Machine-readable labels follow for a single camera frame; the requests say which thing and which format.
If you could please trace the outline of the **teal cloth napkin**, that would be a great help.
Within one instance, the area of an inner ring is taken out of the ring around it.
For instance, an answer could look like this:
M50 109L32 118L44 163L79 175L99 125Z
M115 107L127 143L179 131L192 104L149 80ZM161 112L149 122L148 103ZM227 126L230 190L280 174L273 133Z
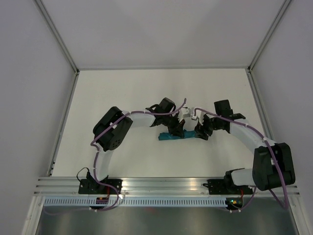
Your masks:
M194 138L195 135L196 135L196 132L195 132L195 131L187 131L187 130L184 130L183 133L184 133L184 137L178 137L178 136L171 135L171 134L168 133L168 132L163 132L163 133L160 133L160 134L159 134L158 140L159 140L159 141L168 141L168 140L191 139L191 138Z

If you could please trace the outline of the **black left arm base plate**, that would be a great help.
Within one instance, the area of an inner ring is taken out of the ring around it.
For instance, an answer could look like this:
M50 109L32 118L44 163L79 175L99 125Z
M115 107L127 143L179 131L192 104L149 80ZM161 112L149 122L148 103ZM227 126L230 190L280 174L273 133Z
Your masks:
M102 183L111 185L115 187L118 193L121 192L122 189L122 180L121 179L106 179L102 181ZM93 178L91 179L82 179L80 181L78 194L109 194L116 195L116 191L108 186L100 185Z

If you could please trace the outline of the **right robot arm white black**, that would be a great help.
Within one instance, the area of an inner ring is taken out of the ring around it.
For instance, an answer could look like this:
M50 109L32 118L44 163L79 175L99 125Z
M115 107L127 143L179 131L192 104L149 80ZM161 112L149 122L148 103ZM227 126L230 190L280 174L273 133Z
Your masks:
M252 127L245 116L234 113L228 100L214 103L215 113L196 107L192 119L199 138L207 140L214 131L224 130L236 137L252 152L252 168L239 168L225 173L223 187L235 193L241 186L257 187L260 191L286 187L295 183L291 148L285 142L277 143Z

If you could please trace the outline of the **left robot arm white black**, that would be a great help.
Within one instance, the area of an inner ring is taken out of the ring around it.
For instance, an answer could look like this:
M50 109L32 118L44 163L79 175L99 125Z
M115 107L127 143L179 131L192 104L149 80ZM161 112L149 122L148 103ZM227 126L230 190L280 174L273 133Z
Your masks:
M170 135L184 138L183 126L185 121L179 119L179 112L185 106L176 107L175 103L164 98L159 104L152 105L139 111L122 111L116 106L111 107L93 128L94 139L90 143L96 148L89 187L97 194L107 188L108 166L113 151L119 147L131 128L156 127L163 125L168 128Z

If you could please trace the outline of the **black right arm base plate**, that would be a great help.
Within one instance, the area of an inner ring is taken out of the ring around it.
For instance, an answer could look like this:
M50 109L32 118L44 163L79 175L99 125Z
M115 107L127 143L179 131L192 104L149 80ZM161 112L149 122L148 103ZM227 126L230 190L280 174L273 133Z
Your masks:
M223 179L208 179L202 184L208 189L209 195L252 195L248 186L228 185Z

